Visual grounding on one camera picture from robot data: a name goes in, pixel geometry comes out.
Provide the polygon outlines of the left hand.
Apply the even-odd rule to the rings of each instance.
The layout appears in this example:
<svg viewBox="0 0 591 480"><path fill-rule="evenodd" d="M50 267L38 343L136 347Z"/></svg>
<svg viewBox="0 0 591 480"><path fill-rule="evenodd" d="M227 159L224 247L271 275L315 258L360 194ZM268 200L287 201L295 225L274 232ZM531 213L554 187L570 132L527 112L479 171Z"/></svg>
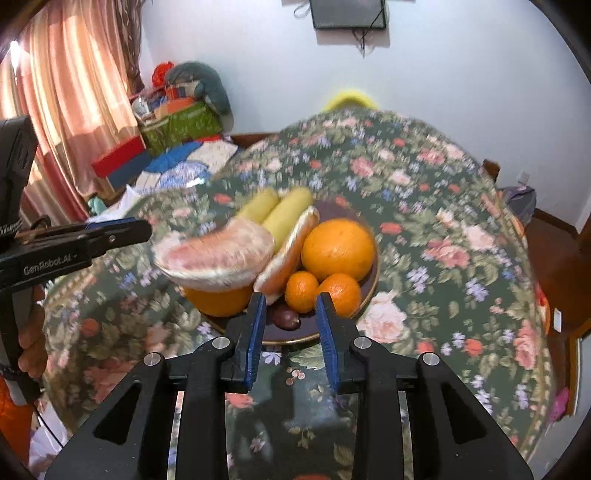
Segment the left hand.
<svg viewBox="0 0 591 480"><path fill-rule="evenodd" d="M43 332L45 310L42 301L45 292L41 286L32 291L32 308L28 322L19 333L19 344L23 353L18 360L19 368L30 378L38 380L43 375L47 364L46 337Z"/></svg>

